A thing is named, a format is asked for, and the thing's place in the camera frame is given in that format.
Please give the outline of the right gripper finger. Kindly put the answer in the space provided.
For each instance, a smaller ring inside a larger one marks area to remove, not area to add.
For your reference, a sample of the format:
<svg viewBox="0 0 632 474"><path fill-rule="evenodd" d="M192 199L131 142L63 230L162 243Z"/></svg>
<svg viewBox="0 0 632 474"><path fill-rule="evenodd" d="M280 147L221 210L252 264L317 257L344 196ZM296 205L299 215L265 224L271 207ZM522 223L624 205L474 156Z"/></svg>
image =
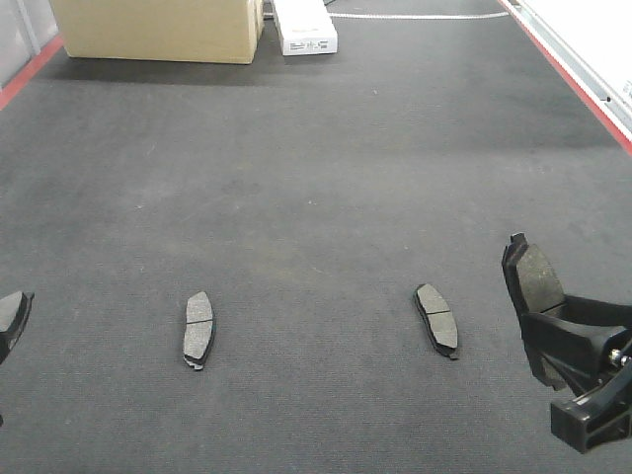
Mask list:
<svg viewBox="0 0 632 474"><path fill-rule="evenodd" d="M550 405L551 433L574 450L631 437L631 365L607 383L568 401Z"/></svg>

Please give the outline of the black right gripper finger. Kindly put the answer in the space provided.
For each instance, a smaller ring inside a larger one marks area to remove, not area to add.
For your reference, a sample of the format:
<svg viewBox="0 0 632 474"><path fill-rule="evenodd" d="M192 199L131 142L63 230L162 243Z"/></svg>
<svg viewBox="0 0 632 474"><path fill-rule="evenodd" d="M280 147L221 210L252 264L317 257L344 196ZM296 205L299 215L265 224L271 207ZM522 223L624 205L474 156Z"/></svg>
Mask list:
<svg viewBox="0 0 632 474"><path fill-rule="evenodd" d="M609 354L631 342L631 307L568 295L543 313L521 314L520 330L540 383L587 393L617 372Z"/></svg>

